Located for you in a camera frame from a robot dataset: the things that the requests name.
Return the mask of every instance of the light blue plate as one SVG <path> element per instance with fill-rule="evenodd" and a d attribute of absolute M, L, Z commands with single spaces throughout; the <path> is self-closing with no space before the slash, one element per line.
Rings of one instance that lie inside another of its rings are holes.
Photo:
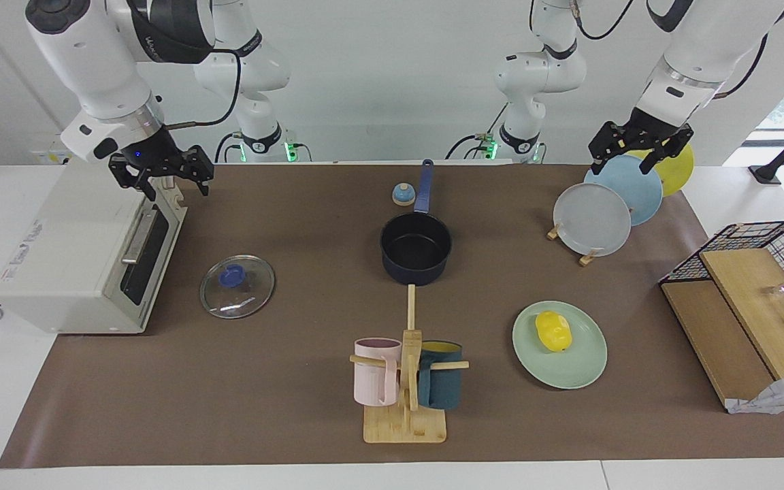
<path fill-rule="evenodd" d="M 662 206 L 662 177 L 655 169 L 649 174 L 640 173 L 641 159 L 631 155 L 619 155 L 606 162 L 598 176 L 591 168 L 585 174 L 585 182 L 610 187 L 622 196 L 631 209 L 631 226 L 649 221 Z"/>

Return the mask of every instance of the black wire rack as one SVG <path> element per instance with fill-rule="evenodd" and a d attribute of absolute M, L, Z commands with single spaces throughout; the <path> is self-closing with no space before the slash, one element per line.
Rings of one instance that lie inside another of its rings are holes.
<path fill-rule="evenodd" d="M 784 221 L 768 223 L 744 223 L 728 225 L 716 233 L 706 245 L 679 264 L 661 280 L 667 282 L 711 281 L 709 271 L 700 254 L 714 250 L 738 250 L 743 248 L 766 248 L 784 270 Z"/>

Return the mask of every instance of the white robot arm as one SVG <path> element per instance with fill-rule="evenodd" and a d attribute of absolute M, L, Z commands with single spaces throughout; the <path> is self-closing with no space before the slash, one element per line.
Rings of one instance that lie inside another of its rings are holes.
<path fill-rule="evenodd" d="M 691 115 L 705 108 L 743 56 L 784 18 L 784 0 L 673 0 L 663 12 L 656 12 L 656 3 L 648 0 L 647 7 L 655 24 L 671 32 L 671 44 L 628 122 L 604 123 L 589 144 L 595 174 L 629 150 L 653 150 L 640 166 L 644 174 L 677 156 L 693 136 Z"/>
<path fill-rule="evenodd" d="M 236 53 L 246 72 L 234 106 L 245 140 L 280 139 L 274 134 L 283 130 L 275 130 L 274 112 L 259 91 L 286 86 L 289 66 L 262 43 L 245 0 L 213 6 L 211 0 L 30 0 L 25 14 L 35 43 L 81 105 L 63 143 L 87 161 L 111 157 L 109 168 L 123 187 L 154 199 L 149 177 L 177 176 L 207 195 L 214 177 L 200 146 L 180 151 L 169 129 L 218 121 L 166 127 L 158 97 L 137 74 L 140 61 L 201 64 L 196 75 L 203 86 L 231 99 Z M 215 49 L 218 40 L 223 46 Z M 218 51 L 226 54 L 208 56 Z M 273 144 L 264 152 L 258 144 L 251 148 L 279 158 Z"/>
<path fill-rule="evenodd" d="M 498 66 L 495 84 L 509 102 L 503 124 L 493 135 L 497 158 L 532 159 L 546 116 L 541 93 L 574 90 L 585 80 L 585 59 L 576 50 L 576 23 L 569 0 L 539 0 L 532 10 L 532 32 L 541 52 L 518 52 Z"/>
<path fill-rule="evenodd" d="M 214 30 L 217 47 L 237 50 L 242 63 L 234 116 L 246 161 L 286 161 L 287 130 L 274 115 L 268 97 L 260 92 L 278 90 L 289 83 L 289 63 L 262 37 L 244 0 L 214 0 Z M 230 100 L 235 80 L 234 59 L 211 55 L 194 66 L 195 77 L 209 91 Z"/>

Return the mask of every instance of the pink mug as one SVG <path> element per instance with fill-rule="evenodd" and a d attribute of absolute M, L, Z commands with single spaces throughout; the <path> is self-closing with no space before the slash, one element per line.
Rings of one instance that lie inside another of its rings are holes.
<path fill-rule="evenodd" d="M 398 361 L 401 341 L 394 338 L 360 338 L 355 354 L 386 361 L 386 367 L 355 363 L 353 398 L 364 406 L 390 406 L 398 401 Z"/>

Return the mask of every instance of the white plate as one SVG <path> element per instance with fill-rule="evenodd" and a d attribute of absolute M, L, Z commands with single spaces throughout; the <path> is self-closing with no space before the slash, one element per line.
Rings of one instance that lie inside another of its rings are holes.
<path fill-rule="evenodd" d="M 553 221 L 568 248 L 592 257 L 613 254 L 631 233 L 631 213 L 625 200 L 600 184 L 576 184 L 561 193 Z"/>

